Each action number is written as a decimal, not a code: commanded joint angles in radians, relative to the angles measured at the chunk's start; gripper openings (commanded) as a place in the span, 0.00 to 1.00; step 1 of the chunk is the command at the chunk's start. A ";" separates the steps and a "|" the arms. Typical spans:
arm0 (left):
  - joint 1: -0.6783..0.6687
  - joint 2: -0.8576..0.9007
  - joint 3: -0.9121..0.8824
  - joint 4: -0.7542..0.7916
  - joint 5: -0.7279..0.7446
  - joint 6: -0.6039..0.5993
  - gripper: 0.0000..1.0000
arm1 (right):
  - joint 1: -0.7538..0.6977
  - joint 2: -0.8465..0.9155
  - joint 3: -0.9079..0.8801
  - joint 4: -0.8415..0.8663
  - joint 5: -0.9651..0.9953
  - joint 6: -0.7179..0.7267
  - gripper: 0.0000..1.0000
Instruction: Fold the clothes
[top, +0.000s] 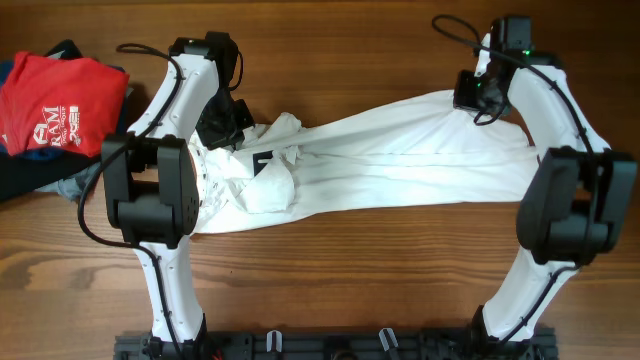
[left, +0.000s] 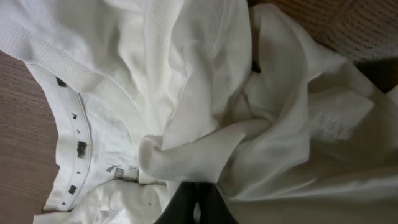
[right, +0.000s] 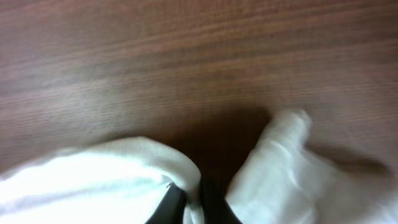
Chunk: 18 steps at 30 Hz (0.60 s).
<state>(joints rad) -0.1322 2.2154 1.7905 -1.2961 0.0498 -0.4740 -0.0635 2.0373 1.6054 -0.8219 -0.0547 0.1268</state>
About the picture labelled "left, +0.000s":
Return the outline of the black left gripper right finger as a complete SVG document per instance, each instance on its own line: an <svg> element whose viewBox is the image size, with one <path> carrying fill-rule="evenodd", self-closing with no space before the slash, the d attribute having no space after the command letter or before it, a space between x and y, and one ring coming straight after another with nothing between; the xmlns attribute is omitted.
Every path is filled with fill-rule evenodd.
<svg viewBox="0 0 398 224"><path fill-rule="evenodd" d="M238 224L215 184L199 183L200 224Z"/></svg>

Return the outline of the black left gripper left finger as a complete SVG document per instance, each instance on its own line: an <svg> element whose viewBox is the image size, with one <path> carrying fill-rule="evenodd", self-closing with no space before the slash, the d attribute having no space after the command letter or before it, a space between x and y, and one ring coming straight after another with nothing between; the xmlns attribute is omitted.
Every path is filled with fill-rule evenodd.
<svg viewBox="0 0 398 224"><path fill-rule="evenodd" d="M196 203L195 184L183 182L154 224L194 224L193 214Z"/></svg>

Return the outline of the white t-shirt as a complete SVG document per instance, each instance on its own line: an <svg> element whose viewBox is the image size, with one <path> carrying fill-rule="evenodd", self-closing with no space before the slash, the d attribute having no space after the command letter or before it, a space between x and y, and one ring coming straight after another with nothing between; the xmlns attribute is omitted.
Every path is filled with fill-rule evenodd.
<svg viewBox="0 0 398 224"><path fill-rule="evenodd" d="M154 223L181 183L238 223L396 223L397 93L272 4L2 1L55 117L35 223Z"/></svg>

